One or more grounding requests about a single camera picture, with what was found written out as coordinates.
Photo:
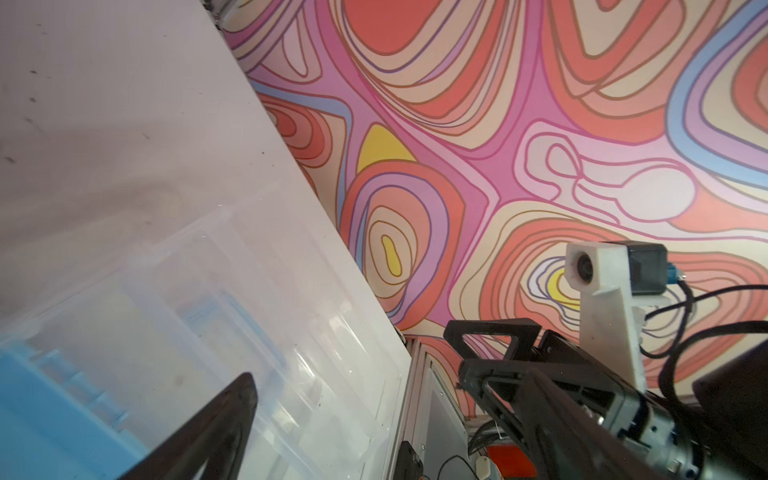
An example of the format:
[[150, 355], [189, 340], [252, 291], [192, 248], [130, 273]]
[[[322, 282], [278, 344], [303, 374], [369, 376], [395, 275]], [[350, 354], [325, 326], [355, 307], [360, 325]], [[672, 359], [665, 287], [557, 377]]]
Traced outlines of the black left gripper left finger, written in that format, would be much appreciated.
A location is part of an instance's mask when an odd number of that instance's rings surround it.
[[233, 380], [124, 479], [236, 479], [258, 405], [251, 373]]

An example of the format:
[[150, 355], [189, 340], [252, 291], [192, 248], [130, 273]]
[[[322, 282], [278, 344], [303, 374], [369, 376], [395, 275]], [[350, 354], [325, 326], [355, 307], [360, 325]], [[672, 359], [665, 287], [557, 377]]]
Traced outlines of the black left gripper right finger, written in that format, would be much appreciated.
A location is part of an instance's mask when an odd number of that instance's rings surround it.
[[526, 373], [515, 410], [539, 479], [661, 477], [536, 369]]

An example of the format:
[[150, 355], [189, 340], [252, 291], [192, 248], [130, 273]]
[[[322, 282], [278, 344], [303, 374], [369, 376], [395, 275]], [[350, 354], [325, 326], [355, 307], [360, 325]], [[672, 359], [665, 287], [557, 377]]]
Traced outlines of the blue plastic tool box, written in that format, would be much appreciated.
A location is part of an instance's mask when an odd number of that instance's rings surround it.
[[220, 209], [3, 327], [1, 475], [119, 478], [248, 373], [241, 478], [385, 479], [408, 367], [331, 227]]

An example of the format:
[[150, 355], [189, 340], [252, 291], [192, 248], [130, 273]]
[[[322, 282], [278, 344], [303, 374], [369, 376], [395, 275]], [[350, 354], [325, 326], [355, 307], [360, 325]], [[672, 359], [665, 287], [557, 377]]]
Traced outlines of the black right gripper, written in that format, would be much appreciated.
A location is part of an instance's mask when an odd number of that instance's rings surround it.
[[[443, 338], [462, 358], [459, 385], [527, 456], [515, 397], [526, 373], [536, 369], [554, 382], [589, 418], [661, 477], [717, 479], [720, 453], [705, 426], [671, 404], [645, 394], [576, 344], [528, 318], [451, 320]], [[485, 358], [466, 341], [508, 340], [499, 358]]]

